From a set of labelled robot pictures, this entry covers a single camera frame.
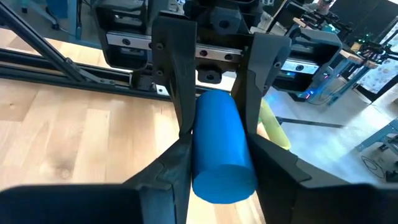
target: yellow object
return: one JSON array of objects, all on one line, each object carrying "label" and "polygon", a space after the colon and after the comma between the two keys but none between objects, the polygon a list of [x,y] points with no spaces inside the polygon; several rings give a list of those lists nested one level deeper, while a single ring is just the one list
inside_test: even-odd
[{"label": "yellow object", "polygon": [[353,46],[351,47],[351,50],[353,52],[358,52],[361,48],[362,44],[358,43],[358,42],[354,42]]},{"label": "yellow object", "polygon": [[266,129],[270,141],[286,150],[289,150],[292,147],[284,130],[264,99],[261,100],[259,119]]}]

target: machine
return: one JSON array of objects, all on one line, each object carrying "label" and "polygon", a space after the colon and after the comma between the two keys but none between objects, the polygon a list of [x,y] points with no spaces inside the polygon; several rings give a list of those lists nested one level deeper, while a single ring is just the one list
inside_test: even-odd
[{"label": "machine", "polygon": [[[0,67],[0,77],[170,99],[180,127],[179,140],[123,184],[23,186],[1,192],[2,222],[185,223],[195,96],[200,94],[195,70],[208,80],[224,71],[237,74],[231,96],[244,126],[268,224],[396,222],[396,188],[349,184],[256,134],[261,98],[270,86],[283,82],[279,73],[286,62],[302,60],[303,55],[321,57],[320,46],[326,46],[323,54],[333,57],[339,47],[327,43],[329,37],[336,38],[334,34],[301,29],[290,37],[251,34],[248,28],[256,22],[258,0],[191,1],[184,7],[185,15],[162,11],[161,1],[137,2],[104,0],[95,6],[107,62],[133,73],[75,64],[0,2],[3,21],[52,65],[42,57],[7,51],[0,52],[0,59],[19,58],[18,63],[61,71],[55,77],[46,70],[8,64]],[[294,44],[300,41],[297,55]],[[157,94],[154,86],[162,86],[170,96]]]},{"label": "machine", "polygon": [[317,11],[308,12],[302,16],[302,19],[312,29],[324,30],[337,34],[342,42],[353,32],[352,24],[344,24],[340,21],[340,18],[332,12],[329,12],[327,15],[322,15]]}]

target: silver metal plate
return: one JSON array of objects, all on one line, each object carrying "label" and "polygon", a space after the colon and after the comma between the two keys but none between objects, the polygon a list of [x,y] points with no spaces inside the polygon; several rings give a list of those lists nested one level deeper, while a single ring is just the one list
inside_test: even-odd
[{"label": "silver metal plate", "polygon": [[[106,34],[106,38],[109,45],[121,46],[123,48],[150,50],[149,45],[151,43],[151,36],[148,35],[128,34],[125,32],[108,32]],[[239,49],[197,44],[195,56],[197,58],[207,58],[210,60],[239,63],[241,60],[241,54],[242,50]],[[296,70],[297,66],[299,65],[303,65],[303,70]],[[292,59],[287,59],[282,66],[282,70],[285,71],[301,72],[308,74],[314,74],[318,70],[318,68],[319,66],[313,63],[301,62]]]},{"label": "silver metal plate", "polygon": [[[148,35],[128,34],[123,32],[108,32],[106,39],[109,45],[130,47],[142,50],[150,50],[151,37]],[[242,50],[215,47],[205,44],[197,44],[195,56],[223,62],[238,63]]]},{"label": "silver metal plate", "polygon": [[298,60],[287,59],[281,70],[289,72],[300,72],[306,74],[315,74],[319,66],[310,62],[301,62]]},{"label": "silver metal plate", "polygon": [[170,96],[168,91],[166,90],[166,87],[162,85],[156,85],[156,93],[162,96]]}]

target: black metal bar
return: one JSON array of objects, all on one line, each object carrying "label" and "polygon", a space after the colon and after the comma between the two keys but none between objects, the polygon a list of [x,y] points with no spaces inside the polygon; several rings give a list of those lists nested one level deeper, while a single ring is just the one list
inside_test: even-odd
[{"label": "black metal bar", "polygon": [[196,41],[197,23],[185,16],[160,13],[152,24],[152,74],[171,96],[180,136],[191,133],[195,120]]},{"label": "black metal bar", "polygon": [[27,42],[38,53],[47,58],[54,66],[63,72],[67,77],[76,82],[84,81],[83,77],[72,66],[65,63],[62,56],[54,47],[51,46],[43,37],[40,36],[28,23],[20,18],[12,9],[0,1],[0,17],[4,23],[14,31],[22,40]]},{"label": "black metal bar", "polygon": [[282,123],[292,123],[292,124],[305,124],[305,125],[312,125],[312,126],[319,126],[319,127],[327,127],[327,128],[345,128],[345,125],[341,124],[329,124],[329,123],[322,123],[322,122],[314,122],[314,121],[303,121],[299,119],[290,119],[290,118],[280,118],[277,117],[279,124]]},{"label": "black metal bar", "polygon": [[[1,62],[9,62],[15,64],[12,65],[2,65]],[[18,65],[27,65],[29,67],[38,68],[31,70],[26,67],[18,67]],[[108,68],[95,67],[90,65],[78,64],[80,68],[90,72],[101,78],[111,78],[113,80],[118,80],[128,83],[129,73],[116,71]],[[153,100],[164,100],[170,101],[169,96],[158,95],[156,92],[135,90],[133,88],[118,88],[112,85],[102,85],[99,83],[91,82],[73,82],[66,76],[61,76],[51,73],[51,70],[57,72],[56,68],[45,58],[38,55],[30,55],[20,52],[13,52],[11,50],[0,49],[0,78],[7,78],[11,80],[20,80],[25,82],[43,83],[55,86],[64,86],[69,88],[77,88],[82,90],[100,91],[105,93],[113,93],[127,96],[135,96],[142,98],[150,98]],[[202,93],[214,90],[214,88],[208,88],[204,86],[196,86],[196,94],[201,95]]]},{"label": "black metal bar", "polygon": [[59,75],[51,75],[49,73],[33,72],[24,69],[7,68],[0,66],[0,78],[7,78],[11,80],[20,80],[25,82],[43,83],[48,85],[77,88],[81,90],[99,91],[104,93],[112,93],[119,95],[135,96],[153,100],[170,101],[169,96],[158,95],[155,91],[139,91],[128,88],[118,88],[118,86],[102,85],[90,82],[73,82],[67,77]]},{"label": "black metal bar", "polygon": [[257,133],[261,98],[290,55],[290,45],[291,39],[286,36],[255,33],[252,45],[243,53],[231,96],[246,133]]}]

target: white wall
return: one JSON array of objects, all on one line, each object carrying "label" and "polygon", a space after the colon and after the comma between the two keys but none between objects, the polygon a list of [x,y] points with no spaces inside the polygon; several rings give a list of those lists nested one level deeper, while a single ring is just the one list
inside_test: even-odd
[{"label": "white wall", "polygon": [[[318,1],[319,1],[319,0],[313,0],[314,3],[318,2]],[[345,0],[340,0],[340,1],[345,1]],[[398,0],[391,0],[391,1],[398,1]],[[332,6],[335,2],[336,2],[336,1],[334,1],[334,2],[331,4],[331,6]],[[331,7],[331,6],[330,6],[330,7]]]}]

